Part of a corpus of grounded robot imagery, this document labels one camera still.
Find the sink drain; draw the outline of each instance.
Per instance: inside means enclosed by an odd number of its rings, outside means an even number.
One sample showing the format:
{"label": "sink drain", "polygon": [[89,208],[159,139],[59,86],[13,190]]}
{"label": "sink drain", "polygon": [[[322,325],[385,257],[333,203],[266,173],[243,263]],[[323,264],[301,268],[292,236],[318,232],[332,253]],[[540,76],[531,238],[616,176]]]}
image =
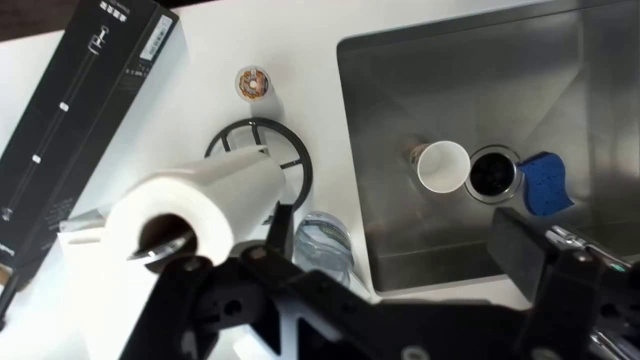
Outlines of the sink drain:
{"label": "sink drain", "polygon": [[499,205],[519,187],[517,154],[506,147],[485,147],[471,156],[466,190],[480,203]]}

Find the paper towel holder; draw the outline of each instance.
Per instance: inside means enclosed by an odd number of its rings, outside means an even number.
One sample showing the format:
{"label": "paper towel holder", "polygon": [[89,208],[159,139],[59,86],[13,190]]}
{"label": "paper towel holder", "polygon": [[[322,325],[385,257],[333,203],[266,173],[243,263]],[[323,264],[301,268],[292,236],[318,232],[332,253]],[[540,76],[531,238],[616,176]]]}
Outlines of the paper towel holder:
{"label": "paper towel holder", "polygon": [[314,167],[311,167],[311,158],[309,158],[303,142],[296,137],[296,132],[292,132],[283,125],[280,125],[275,121],[270,121],[270,118],[246,118],[246,121],[231,122],[230,127],[221,128],[212,139],[212,142],[205,147],[204,158],[209,158],[218,144],[221,144],[224,153],[231,153],[233,149],[230,147],[227,139],[231,137],[231,132],[235,132],[240,128],[249,128],[252,130],[252,139],[253,139],[255,147],[266,147],[264,139],[260,137],[260,128],[268,128],[268,130],[280,135],[283,141],[287,141],[292,144],[292,149],[297,153],[296,160],[280,165],[282,171],[287,171],[287,169],[294,169],[294,167],[301,167],[299,195],[292,203],[292,208],[297,211],[303,205],[303,201],[307,199],[309,190],[311,190]]}

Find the stainless steel sink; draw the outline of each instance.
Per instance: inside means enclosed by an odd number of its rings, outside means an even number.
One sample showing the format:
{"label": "stainless steel sink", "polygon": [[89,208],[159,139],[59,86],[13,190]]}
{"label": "stainless steel sink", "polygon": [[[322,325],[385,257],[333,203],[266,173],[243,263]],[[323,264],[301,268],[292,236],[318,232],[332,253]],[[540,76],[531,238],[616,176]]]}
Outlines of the stainless steel sink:
{"label": "stainless steel sink", "polygon": [[401,153],[454,141],[470,154],[553,153],[574,203],[530,216],[611,253],[640,253],[637,3],[552,3],[343,41],[341,91],[377,293],[498,275],[498,205],[429,195]]}

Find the white countertop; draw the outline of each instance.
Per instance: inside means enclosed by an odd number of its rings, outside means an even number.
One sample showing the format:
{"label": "white countertop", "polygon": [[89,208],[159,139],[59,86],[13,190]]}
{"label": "white countertop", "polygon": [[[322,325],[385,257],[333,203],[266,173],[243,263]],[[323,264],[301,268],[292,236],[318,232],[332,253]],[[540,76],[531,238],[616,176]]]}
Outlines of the white countertop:
{"label": "white countertop", "polygon": [[[345,224],[355,275],[372,289],[336,44],[351,34],[528,3],[531,0],[221,0],[180,8],[176,33],[73,213],[112,205],[156,169],[200,160],[209,139],[233,121],[273,118],[294,130],[311,154],[316,178],[303,208],[330,213]],[[57,41],[59,33],[52,33],[0,44],[0,150]],[[253,107],[243,102],[233,89],[233,79],[243,66],[264,68],[275,99]],[[10,325],[0,334],[0,358],[88,358],[82,331],[67,317],[70,304],[75,302],[70,297],[78,297],[67,287],[72,270],[78,273],[78,264],[70,264],[55,245],[36,280],[18,294],[10,310]],[[496,304],[525,306],[503,277],[410,291],[392,299],[477,297]]]}

